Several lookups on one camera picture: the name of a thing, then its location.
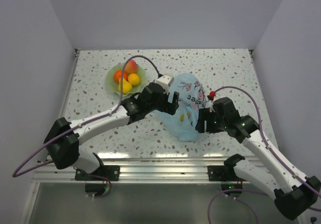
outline red object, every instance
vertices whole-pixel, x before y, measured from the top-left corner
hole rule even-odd
[[[210,92],[210,97],[215,97],[215,96],[216,96],[215,92],[214,92],[214,91],[211,91],[211,92]]]

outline gray floor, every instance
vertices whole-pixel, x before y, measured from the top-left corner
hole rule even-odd
[[[208,223],[207,206],[220,186],[192,184],[115,184],[111,194],[94,201],[84,184],[41,184],[30,223]],[[275,208],[272,199],[243,193],[260,224],[293,224]],[[213,224],[255,224],[243,204],[219,196],[212,205]]]

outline peach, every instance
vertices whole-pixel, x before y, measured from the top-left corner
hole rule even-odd
[[[125,72],[127,74],[136,73],[137,70],[138,70],[138,65],[134,60],[130,60],[125,67]]]

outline table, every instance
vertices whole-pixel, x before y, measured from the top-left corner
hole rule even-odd
[[[119,96],[108,91],[105,77],[108,70],[130,56],[144,55],[151,59],[161,73],[174,77],[190,72],[203,84],[205,93],[224,85],[238,86],[251,95],[260,107],[264,130],[276,145],[262,92],[247,49],[171,49],[171,50],[106,50],[80,51],[66,105],[67,120],[76,120],[109,109]],[[152,66],[144,59],[136,62],[146,70],[149,82],[157,78]],[[237,90],[223,90],[241,115],[257,119],[253,103]],[[80,148],[95,152],[102,159],[228,157],[236,153],[253,154],[226,133],[203,134],[197,142],[182,142],[172,136],[155,113],[132,125],[109,130]]]

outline orange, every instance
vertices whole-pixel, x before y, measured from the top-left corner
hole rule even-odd
[[[121,77],[121,70],[117,70],[114,74],[114,80],[119,83],[119,79]],[[124,78],[127,80],[128,79],[128,75],[126,72],[124,72]]]

